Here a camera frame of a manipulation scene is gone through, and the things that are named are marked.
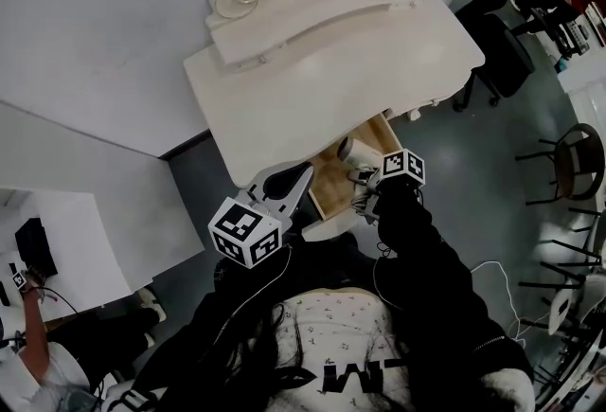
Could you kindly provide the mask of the white dressing table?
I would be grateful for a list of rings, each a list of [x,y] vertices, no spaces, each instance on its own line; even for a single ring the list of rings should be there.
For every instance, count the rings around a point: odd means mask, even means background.
[[[484,54],[441,0],[352,15],[246,69],[208,47],[184,68],[233,183],[315,156],[361,123],[458,92]]]

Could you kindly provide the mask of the white chair with black legs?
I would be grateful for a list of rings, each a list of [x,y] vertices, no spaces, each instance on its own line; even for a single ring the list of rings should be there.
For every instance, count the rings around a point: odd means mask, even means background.
[[[521,280],[522,288],[537,289],[546,317],[526,318],[528,327],[555,335],[564,323],[578,325],[606,301],[606,208],[601,211],[572,208],[576,219],[569,227],[549,225],[535,249],[545,275]]]

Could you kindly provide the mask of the white open shelf cabinet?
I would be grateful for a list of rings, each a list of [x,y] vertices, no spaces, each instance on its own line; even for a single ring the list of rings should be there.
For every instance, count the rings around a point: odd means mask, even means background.
[[[141,253],[117,241],[90,193],[0,187],[0,313],[16,313],[21,297],[12,276],[27,266],[16,233],[38,218],[57,274],[46,278],[43,319],[52,321],[130,296],[152,283],[154,268]]]

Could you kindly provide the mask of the black office chair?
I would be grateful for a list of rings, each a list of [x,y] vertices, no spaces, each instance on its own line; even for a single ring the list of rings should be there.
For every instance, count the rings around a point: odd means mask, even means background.
[[[485,61],[472,70],[463,99],[453,104],[457,112],[468,107],[476,80],[490,90],[489,104],[495,107],[501,99],[513,96],[535,70],[525,47],[495,13],[508,1],[472,0],[455,13],[485,56]]]

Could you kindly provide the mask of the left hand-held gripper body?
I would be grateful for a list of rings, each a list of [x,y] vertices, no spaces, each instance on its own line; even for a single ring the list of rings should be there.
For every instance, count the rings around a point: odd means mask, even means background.
[[[254,268],[282,247],[286,223],[241,190],[235,198],[223,201],[207,228],[222,256]]]

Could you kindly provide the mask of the person's right forearm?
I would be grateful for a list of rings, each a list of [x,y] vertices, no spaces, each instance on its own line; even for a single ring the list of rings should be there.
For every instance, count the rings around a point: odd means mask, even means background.
[[[394,306],[411,311],[443,297],[464,303],[472,294],[469,269],[443,239],[431,212],[404,177],[378,185],[378,235],[396,254],[378,264],[377,290]]]

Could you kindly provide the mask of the white hair dryer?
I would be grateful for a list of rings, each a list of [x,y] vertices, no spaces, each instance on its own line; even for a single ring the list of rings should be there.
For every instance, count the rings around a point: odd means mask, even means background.
[[[353,138],[346,137],[339,145],[337,151],[337,157],[344,164],[349,165],[351,170],[363,169],[373,170],[377,169],[378,164],[375,160],[380,157],[382,153],[378,150],[368,146],[363,141]],[[356,179],[347,179],[353,183]],[[374,224],[378,217],[374,213],[374,207],[378,201],[376,193],[355,193],[351,199],[350,206],[356,211],[356,213],[365,218],[368,224]]]

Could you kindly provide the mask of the white printed shirt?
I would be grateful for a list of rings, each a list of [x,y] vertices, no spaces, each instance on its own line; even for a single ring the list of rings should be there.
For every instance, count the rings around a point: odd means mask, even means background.
[[[275,306],[281,389],[265,412],[415,412],[407,347],[363,290],[317,291]]]

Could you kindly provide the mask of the black jacket with white lining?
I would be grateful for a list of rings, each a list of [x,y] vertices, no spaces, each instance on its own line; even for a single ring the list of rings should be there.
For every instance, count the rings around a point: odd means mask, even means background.
[[[225,313],[213,289],[131,387],[107,396],[101,412],[265,412],[281,389],[275,306],[308,292],[348,289],[375,295],[389,310],[408,349],[415,412],[534,412],[526,354],[490,318],[473,285],[462,304],[443,297],[406,311],[377,290],[378,264],[396,257],[386,245],[388,256],[373,259],[350,235],[288,244],[293,256],[285,274],[237,314],[218,342]]]

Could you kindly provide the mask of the person's left forearm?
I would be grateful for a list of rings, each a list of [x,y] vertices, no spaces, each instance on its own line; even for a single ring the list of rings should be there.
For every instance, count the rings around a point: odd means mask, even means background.
[[[287,271],[293,256],[293,247],[286,244],[277,251],[277,257],[259,267],[247,269],[228,258],[221,259],[215,268],[214,292],[221,299],[225,321],[219,328],[218,342],[230,322],[248,304],[277,283]]]

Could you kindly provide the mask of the large white wooden drawer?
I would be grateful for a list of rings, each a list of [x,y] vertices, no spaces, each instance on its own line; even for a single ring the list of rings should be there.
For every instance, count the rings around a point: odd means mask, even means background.
[[[381,153],[394,152],[400,141],[383,114],[378,114],[354,128],[348,136],[356,138]],[[320,219],[302,230],[306,242],[321,242],[349,232],[363,218],[350,207],[354,183],[348,180],[352,166],[337,157],[344,136],[310,159],[314,168],[309,196]]]

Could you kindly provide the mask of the round brown stool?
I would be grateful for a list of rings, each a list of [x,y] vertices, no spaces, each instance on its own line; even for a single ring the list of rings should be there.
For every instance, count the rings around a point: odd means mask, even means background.
[[[549,183],[553,195],[547,199],[526,201],[526,206],[556,203],[559,200],[584,202],[597,196],[606,176],[606,151],[597,130],[587,123],[572,126],[557,141],[540,139],[547,150],[517,155],[516,162],[547,158],[554,177]]]

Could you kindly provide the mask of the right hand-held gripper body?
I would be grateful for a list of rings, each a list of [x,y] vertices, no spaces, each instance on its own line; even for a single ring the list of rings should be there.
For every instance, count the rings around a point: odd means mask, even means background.
[[[414,188],[425,185],[425,161],[408,149],[382,154],[375,163],[377,169],[367,181],[370,193],[376,193],[380,183],[401,176]]]

